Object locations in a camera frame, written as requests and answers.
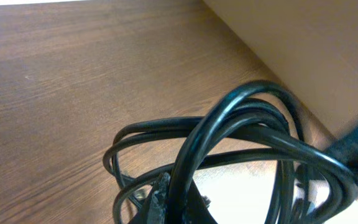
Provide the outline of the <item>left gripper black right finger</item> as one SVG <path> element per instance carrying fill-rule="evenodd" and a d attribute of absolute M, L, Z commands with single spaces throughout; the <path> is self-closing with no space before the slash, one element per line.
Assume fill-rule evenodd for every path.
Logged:
<path fill-rule="evenodd" d="M 212 217 L 201 196 L 195 182 L 190 185 L 185 210 L 183 212 L 183 222 L 185 224 L 217 224 Z"/>

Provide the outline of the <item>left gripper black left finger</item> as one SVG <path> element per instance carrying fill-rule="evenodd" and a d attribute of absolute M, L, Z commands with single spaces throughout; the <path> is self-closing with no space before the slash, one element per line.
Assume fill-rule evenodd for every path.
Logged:
<path fill-rule="evenodd" d="M 170 175 L 166 172 L 160 174 L 147 196 L 141 210 L 129 224 L 164 224 L 166 214 L 166 201 L 170 183 Z"/>

